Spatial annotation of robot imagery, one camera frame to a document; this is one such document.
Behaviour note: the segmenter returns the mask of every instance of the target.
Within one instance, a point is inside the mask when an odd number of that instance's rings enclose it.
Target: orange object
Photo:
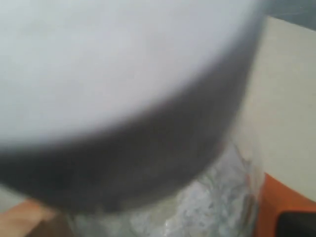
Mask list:
[[[255,237],[277,237],[281,214],[316,213],[316,203],[266,174]]]

